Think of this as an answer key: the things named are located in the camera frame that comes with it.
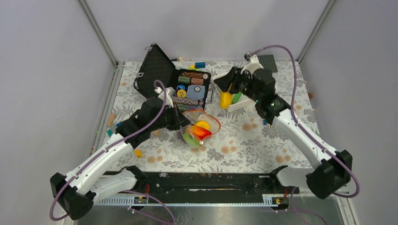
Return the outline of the clear zip bag orange zipper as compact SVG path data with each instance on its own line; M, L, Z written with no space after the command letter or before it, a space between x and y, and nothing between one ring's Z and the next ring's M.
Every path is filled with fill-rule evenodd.
M220 121L205 113L203 109L185 111L183 116L189 123L180 129L180 133L191 148L202 147L221 129Z

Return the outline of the light green toy pepper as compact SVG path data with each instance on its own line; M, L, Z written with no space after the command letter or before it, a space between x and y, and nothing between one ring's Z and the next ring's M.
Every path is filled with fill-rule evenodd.
M191 148L199 148L201 147L201 141L196 137L191 136L189 133L183 134L184 141L191 147Z

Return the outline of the red orange toy mango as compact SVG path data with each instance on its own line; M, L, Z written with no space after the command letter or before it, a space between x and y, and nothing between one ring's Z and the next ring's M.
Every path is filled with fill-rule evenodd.
M209 130L206 130L196 125L191 125L188 130L193 137L196 137L200 141L212 135L212 132L210 132Z

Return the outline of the yellow toy corn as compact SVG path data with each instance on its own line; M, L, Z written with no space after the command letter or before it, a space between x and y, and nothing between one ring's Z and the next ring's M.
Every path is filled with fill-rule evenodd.
M231 89L231 84L226 91L220 90L220 107L222 109L227 109L232 104L233 94L229 93Z

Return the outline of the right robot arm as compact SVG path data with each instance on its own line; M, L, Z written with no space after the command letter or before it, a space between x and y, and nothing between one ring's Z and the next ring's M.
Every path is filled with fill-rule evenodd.
M352 155L327 144L297 117L294 109L276 93L276 80L256 55L243 67L213 78L220 90L220 106L227 108L233 94L242 93L255 103L258 115L289 138L304 154L311 168L281 167L269 180L275 193L289 187L308 188L320 199L336 194L352 178Z

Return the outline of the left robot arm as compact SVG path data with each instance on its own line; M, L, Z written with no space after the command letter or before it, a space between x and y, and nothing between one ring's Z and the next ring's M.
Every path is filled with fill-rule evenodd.
M77 220L86 215L93 205L119 192L144 190L146 175L135 165L119 173L102 178L107 169L147 141L155 130L179 130L189 125L189 120L174 106L172 87L156 87L156 97L147 99L128 119L117 127L109 140L82 164L63 175L55 173L50 178L54 200L49 216L52 221L65 217Z

